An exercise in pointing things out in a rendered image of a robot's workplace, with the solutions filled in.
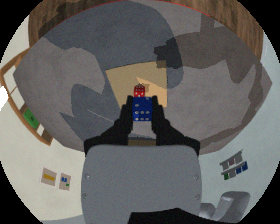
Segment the blue die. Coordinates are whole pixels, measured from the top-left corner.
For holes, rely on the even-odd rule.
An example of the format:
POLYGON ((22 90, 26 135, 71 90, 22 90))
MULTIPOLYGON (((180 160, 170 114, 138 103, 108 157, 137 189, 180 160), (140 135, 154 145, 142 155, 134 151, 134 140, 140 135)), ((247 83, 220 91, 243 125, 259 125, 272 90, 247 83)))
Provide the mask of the blue die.
POLYGON ((152 111, 153 107, 151 97, 133 97, 133 121, 151 121, 152 111))

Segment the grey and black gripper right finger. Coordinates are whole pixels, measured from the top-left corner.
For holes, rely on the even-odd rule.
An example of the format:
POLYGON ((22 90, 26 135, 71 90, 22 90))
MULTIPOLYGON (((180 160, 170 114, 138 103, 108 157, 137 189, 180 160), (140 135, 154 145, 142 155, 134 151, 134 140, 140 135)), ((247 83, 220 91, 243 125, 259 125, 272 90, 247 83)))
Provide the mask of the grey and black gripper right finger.
POLYGON ((171 126, 170 121, 165 119, 163 106, 158 104, 156 95, 152 97, 152 119, 151 128, 156 134, 156 146, 164 145, 186 145, 194 148, 199 157, 200 142, 196 139, 185 137, 182 133, 171 126), (159 109, 160 107, 160 109, 159 109), (161 115, 160 115, 161 113, 161 115))

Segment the tan flat mat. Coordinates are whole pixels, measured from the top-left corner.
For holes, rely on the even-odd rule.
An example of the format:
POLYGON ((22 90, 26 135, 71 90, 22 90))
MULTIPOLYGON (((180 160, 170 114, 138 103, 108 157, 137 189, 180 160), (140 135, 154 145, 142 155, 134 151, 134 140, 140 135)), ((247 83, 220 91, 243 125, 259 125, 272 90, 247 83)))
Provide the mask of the tan flat mat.
POLYGON ((105 72, 120 109, 126 104, 127 95, 134 97, 135 86, 144 86, 145 96, 158 95, 159 104, 167 107, 166 60, 130 64, 105 72))

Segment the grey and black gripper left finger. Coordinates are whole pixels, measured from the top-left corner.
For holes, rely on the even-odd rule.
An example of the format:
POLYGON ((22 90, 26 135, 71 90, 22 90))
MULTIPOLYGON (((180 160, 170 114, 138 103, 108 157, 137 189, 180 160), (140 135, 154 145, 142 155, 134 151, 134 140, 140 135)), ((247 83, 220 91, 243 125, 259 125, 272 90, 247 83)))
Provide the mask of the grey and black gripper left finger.
POLYGON ((128 95, 126 104, 122 104, 120 117, 115 120, 114 125, 103 132, 100 136, 95 136, 84 141, 83 145, 85 157, 87 155, 87 151, 92 146, 101 144, 128 145, 128 135, 131 131, 133 131, 132 103, 133 96, 128 95))

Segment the red die with white pips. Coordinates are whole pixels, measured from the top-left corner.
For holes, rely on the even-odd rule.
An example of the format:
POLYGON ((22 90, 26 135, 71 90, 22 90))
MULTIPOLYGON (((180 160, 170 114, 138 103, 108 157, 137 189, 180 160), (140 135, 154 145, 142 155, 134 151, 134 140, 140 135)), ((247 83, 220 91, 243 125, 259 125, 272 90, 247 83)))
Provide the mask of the red die with white pips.
POLYGON ((144 86, 135 86, 134 87, 134 96, 145 96, 145 87, 144 86))

